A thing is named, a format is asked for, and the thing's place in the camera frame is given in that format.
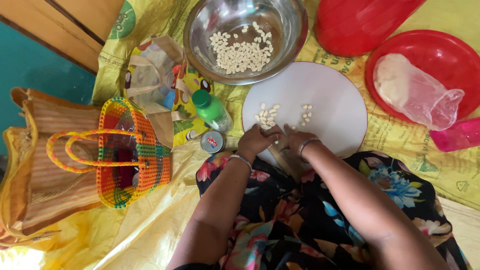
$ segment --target red plate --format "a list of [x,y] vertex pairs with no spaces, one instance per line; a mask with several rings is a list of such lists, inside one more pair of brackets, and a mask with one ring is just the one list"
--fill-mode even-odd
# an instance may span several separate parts
[[385,103],[373,85],[375,64],[389,53],[403,54],[410,63],[433,76],[447,89],[462,89],[465,96],[458,106],[458,120],[480,105],[480,56],[467,43],[447,33],[413,30],[387,39],[372,52],[365,65],[368,91],[378,105],[391,115],[414,123]]

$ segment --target dough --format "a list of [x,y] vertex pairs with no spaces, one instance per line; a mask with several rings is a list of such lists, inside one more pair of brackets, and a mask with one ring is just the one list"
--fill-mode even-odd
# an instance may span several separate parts
[[410,61],[399,54],[382,56],[373,72],[373,83],[380,97],[396,111],[401,111],[408,100]]

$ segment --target hand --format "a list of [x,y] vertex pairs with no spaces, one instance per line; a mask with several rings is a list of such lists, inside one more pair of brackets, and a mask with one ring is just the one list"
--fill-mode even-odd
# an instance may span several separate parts
[[301,132],[301,131],[293,131],[288,124],[285,124],[283,126],[285,130],[285,135],[287,135],[287,140],[288,140],[288,146],[290,150],[292,150],[292,154],[295,156],[298,156],[299,150],[301,145],[308,139],[310,138],[318,138],[317,135],[313,133],[308,133],[308,132]]
[[255,124],[240,139],[236,154],[244,157],[251,164],[257,154],[278,140],[278,134],[279,132],[276,131],[264,131],[259,125]]

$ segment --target yellow plastic sheet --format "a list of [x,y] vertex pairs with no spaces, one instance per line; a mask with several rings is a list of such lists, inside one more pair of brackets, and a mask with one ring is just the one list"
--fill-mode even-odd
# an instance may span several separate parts
[[[181,43],[183,26],[196,0],[128,0],[122,12],[136,22],[125,23],[122,31],[112,31],[99,57],[94,101],[101,103],[119,94],[131,50],[150,33],[169,34]],[[313,27],[318,0],[304,0]],[[433,29],[457,36],[480,52],[480,21],[477,0],[428,0],[396,33],[413,29]],[[127,29],[130,34],[121,37]],[[364,65],[368,55],[335,57],[323,50],[310,31],[297,61],[313,61],[331,66],[347,76],[362,94],[368,111],[368,130],[360,150],[379,150],[403,160],[412,171],[431,181],[445,197],[480,209],[480,149],[453,153],[437,150],[420,125],[405,123],[389,116],[369,95],[364,83]],[[241,135],[241,107],[250,86],[214,85],[216,93],[233,114],[235,136]],[[470,117],[480,116],[476,110]],[[238,138],[229,137],[235,147]],[[69,270],[150,270],[164,269],[185,228],[199,193],[195,172],[208,157],[199,139],[173,152],[172,181],[162,189],[140,199],[125,210],[99,207],[77,213],[53,225],[61,229],[51,241],[16,247],[0,252],[0,259],[18,269]]]

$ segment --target colorful basket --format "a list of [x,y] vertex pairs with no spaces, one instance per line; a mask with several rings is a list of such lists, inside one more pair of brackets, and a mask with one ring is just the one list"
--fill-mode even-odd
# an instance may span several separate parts
[[[135,131],[115,129],[119,119],[125,114],[131,114]],[[135,136],[138,161],[117,162],[118,146],[114,139],[115,134]],[[58,138],[66,135],[71,135],[65,145],[65,151],[70,158],[92,167],[78,169],[62,163],[56,157],[53,144]],[[98,140],[97,161],[82,159],[73,154],[72,144],[82,139]],[[134,109],[127,99],[121,97],[111,98],[103,105],[98,130],[56,133],[47,142],[47,154],[52,162],[69,172],[83,173],[96,169],[98,196],[106,206],[116,209],[125,208],[147,193],[170,182],[170,148],[159,143],[148,119]],[[139,179],[136,188],[120,187],[119,166],[138,166]]]

